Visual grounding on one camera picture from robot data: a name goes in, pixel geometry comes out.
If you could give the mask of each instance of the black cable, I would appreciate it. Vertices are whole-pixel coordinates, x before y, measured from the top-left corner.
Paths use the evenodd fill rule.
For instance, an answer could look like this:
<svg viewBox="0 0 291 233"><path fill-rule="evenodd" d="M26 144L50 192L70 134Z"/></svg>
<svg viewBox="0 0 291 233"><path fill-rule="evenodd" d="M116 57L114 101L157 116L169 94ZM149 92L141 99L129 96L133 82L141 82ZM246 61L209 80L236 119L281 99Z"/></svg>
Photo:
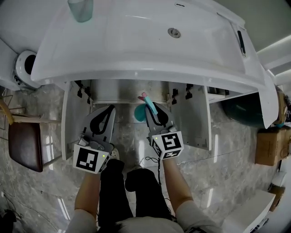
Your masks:
<svg viewBox="0 0 291 233"><path fill-rule="evenodd" d="M6 199L6 201L7 201L7 203L8 203L8 206L9 206L9 208L10 208L10 205L9 205L9 202L13 205L13 210L12 210L12 212L14 213L14 214L16 214L20 219L22 219L23 218L23 214L18 214L17 212L16 212L16 207L15 207L15 205L14 205L14 203L4 194L4 197L5 197L5 199Z"/></svg>
<svg viewBox="0 0 291 233"><path fill-rule="evenodd" d="M38 212L37 210L35 210L35 209L33 209L33 208L31 208L31 207L29 207L29 206L26 206L26 205L24 205L23 203L21 203L20 201L18 201L17 199L15 199L14 198L14 200L15 201L17 201L20 205L22 205L22 206L24 206L24 207L26 207L26 208L28 208L28 209L30 209L30 210L33 210L33 211L35 211L35 212L37 212L41 217L43 217L56 231L58 231L58 229L51 223L51 221L50 220L48 220L45 216L43 216L40 212Z"/></svg>
<svg viewBox="0 0 291 233"><path fill-rule="evenodd" d="M153 162L157 162L158 163L158 180L159 180L159 186L160 186L160 188L161 188L161 191L162 191L162 183L161 183L161 178L160 178L160 173L161 173L161 160L160 160L160 158L153 158L153 157L149 157L149 156L147 156L146 158L145 158L145 160L152 160Z"/></svg>
<svg viewBox="0 0 291 233"><path fill-rule="evenodd" d="M147 156L145 158L145 160L152 160L153 162L157 162L158 163L158 180L159 180L158 182L159 182L159 186L160 186L160 189L161 189L161 192L162 192L162 183L161 183L161 160L160 160L160 158L153 158L153 157ZM172 215L172 211L171 211L171 209L169 207L168 207L168 210L169 210L170 215L172 216L172 218L176 219L176 217Z"/></svg>
<svg viewBox="0 0 291 233"><path fill-rule="evenodd" d="M99 218L99 212L98 212L98 210L97 210L97 221L96 221L96 223L98 223L98 218Z"/></svg>

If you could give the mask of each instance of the chair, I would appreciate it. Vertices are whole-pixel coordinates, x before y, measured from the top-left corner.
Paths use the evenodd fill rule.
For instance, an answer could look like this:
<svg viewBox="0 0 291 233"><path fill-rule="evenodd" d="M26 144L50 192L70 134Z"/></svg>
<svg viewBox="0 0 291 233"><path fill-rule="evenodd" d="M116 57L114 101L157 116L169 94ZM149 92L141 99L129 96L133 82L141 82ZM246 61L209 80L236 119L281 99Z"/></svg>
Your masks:
<svg viewBox="0 0 291 233"><path fill-rule="evenodd" d="M11 159L33 171L42 172L44 167L61 157L60 155L43 164L40 140L40 123L60 123L60 121L11 113L3 99L0 99L0 108L2 109L0 113L6 115L9 123L8 147Z"/></svg>

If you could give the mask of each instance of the toilet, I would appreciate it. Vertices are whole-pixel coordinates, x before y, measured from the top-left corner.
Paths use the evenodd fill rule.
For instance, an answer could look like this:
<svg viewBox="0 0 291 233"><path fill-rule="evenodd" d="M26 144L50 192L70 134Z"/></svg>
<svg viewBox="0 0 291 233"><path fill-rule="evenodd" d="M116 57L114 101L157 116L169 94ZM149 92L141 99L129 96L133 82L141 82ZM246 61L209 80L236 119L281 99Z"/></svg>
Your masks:
<svg viewBox="0 0 291 233"><path fill-rule="evenodd" d="M0 39L0 86L12 91L39 88L41 85L30 79L35 58L36 53L28 50L17 55Z"/></svg>

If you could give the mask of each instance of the marble floor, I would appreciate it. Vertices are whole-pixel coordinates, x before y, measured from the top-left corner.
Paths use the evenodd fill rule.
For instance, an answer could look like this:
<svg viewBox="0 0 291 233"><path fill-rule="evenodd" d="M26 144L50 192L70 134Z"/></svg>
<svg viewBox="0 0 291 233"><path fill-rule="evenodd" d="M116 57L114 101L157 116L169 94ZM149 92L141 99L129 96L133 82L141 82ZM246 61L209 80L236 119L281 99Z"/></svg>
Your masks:
<svg viewBox="0 0 291 233"><path fill-rule="evenodd" d="M61 119L64 92L57 86L46 85L35 92L19 91L13 95L10 108L22 106L26 107L27 114ZM132 117L135 105L115 106L117 116L112 143L119 149L121 160L130 164L134 156L155 156L146 140L146 124ZM210 110L212 148L216 150L209 152L185 146L177 160L197 206L222 224L256 189L268 189L276 168L254 164L256 129L227 118L219 103L210 104ZM7 121L1 118L0 122L6 125L0 136L7 138ZM41 125L41 133L43 159L48 161L60 154L60 125ZM157 175L156 163L141 160L142 166ZM10 159L8 143L0 139L0 191L6 193L17 213L22 214L18 224L22 224L24 232L64 233L73 217L74 201L83 176L83 171L72 167L72 158L59 160L42 173L22 167ZM161 182L164 196L168 197L163 168ZM128 199L134 213L134 193L128 193ZM8 202L0 197L0 210L5 208Z"/></svg>

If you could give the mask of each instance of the person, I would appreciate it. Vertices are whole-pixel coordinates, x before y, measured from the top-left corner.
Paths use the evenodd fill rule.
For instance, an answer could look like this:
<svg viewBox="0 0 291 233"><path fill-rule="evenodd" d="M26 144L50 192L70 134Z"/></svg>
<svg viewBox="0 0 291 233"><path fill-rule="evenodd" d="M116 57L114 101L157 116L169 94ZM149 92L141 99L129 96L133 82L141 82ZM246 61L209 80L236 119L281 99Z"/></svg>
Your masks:
<svg viewBox="0 0 291 233"><path fill-rule="evenodd" d="M66 233L96 233L99 201L98 233L222 233L221 228L194 204L175 158L162 162L176 222L172 220L154 173L136 166L127 173L124 182L124 163L114 149L101 175L86 172L75 200L75 214ZM125 188L136 194L135 218Z"/></svg>

